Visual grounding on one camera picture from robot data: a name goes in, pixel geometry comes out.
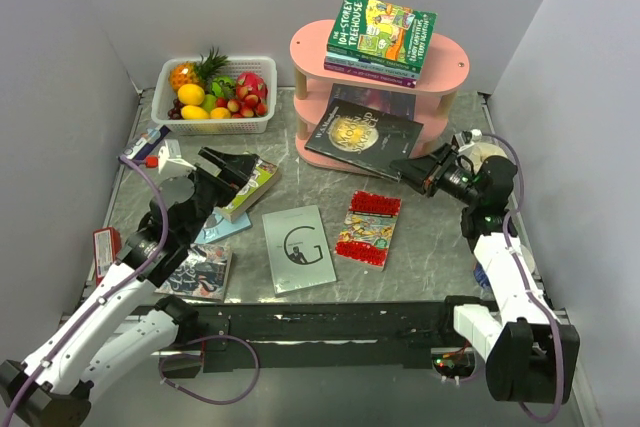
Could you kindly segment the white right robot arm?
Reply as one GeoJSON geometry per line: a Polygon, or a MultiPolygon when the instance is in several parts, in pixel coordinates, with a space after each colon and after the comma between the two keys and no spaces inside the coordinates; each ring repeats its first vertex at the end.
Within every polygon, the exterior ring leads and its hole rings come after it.
{"type": "Polygon", "coordinates": [[[508,208],[519,170],[503,156],[487,157],[478,171],[451,144],[391,167],[415,191],[442,191],[461,201],[461,232],[483,268],[498,312],[479,304],[457,304],[437,321],[446,344],[465,339],[485,362],[486,382],[497,401],[566,403],[580,347],[575,327],[563,324],[546,303],[524,261],[508,208]]]}

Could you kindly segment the black Moon and Sixpence book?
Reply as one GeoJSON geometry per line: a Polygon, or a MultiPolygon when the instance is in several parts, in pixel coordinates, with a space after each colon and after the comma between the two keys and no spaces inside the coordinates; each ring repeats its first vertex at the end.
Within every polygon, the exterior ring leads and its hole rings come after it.
{"type": "Polygon", "coordinates": [[[408,159],[423,125],[342,99],[331,101],[305,149],[379,177],[398,181],[390,167],[408,159]]]}

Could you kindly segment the green 104-storey treehouse book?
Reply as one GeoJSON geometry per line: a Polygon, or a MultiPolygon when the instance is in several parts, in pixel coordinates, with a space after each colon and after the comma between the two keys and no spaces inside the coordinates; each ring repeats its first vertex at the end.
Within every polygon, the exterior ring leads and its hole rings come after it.
{"type": "Polygon", "coordinates": [[[327,50],[418,74],[436,21],[434,12],[380,0],[342,0],[327,50]]]}

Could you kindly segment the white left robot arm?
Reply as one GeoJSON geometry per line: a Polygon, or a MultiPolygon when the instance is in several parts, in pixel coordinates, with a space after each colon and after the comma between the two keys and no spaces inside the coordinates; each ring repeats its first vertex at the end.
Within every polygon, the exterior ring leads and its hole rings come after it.
{"type": "Polygon", "coordinates": [[[187,258],[206,220],[232,202],[259,159],[209,147],[198,154],[218,173],[187,165],[185,174],[151,183],[153,197],[137,231],[89,298],[24,360],[2,363],[4,425],[19,417],[29,426],[79,426],[99,396],[145,357],[201,342],[198,311],[175,295],[115,333],[187,258]]]}

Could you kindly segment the purple 117-storey treehouse book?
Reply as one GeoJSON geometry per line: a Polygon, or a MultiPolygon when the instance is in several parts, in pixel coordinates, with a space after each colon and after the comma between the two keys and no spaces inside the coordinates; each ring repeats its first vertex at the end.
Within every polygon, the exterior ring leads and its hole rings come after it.
{"type": "Polygon", "coordinates": [[[348,67],[344,65],[331,63],[331,62],[325,62],[324,68],[326,70],[333,71],[333,72],[338,72],[346,75],[356,76],[364,79],[379,81],[386,84],[392,84],[392,85],[397,85],[402,87],[415,88],[417,84],[416,79],[381,74],[381,73],[360,69],[357,67],[348,67]]]}

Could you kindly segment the light blue 143-storey treehouse book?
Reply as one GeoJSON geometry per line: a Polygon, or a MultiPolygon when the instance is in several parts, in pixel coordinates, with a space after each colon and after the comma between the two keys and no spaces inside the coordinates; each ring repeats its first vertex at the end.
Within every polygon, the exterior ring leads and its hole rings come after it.
{"type": "Polygon", "coordinates": [[[403,70],[397,67],[390,67],[383,64],[375,63],[370,60],[359,60],[355,57],[328,52],[324,57],[324,62],[331,66],[344,67],[348,71],[362,71],[373,74],[381,74],[391,77],[406,78],[410,80],[418,80],[420,73],[410,70],[403,70]]]}

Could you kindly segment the dark purple book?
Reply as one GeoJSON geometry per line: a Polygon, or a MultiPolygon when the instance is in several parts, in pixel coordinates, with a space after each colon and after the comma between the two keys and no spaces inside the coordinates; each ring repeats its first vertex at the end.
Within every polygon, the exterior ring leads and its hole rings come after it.
{"type": "Polygon", "coordinates": [[[416,97],[410,94],[334,83],[330,92],[330,100],[333,99],[342,99],[408,120],[413,120],[415,116],[416,97]]]}

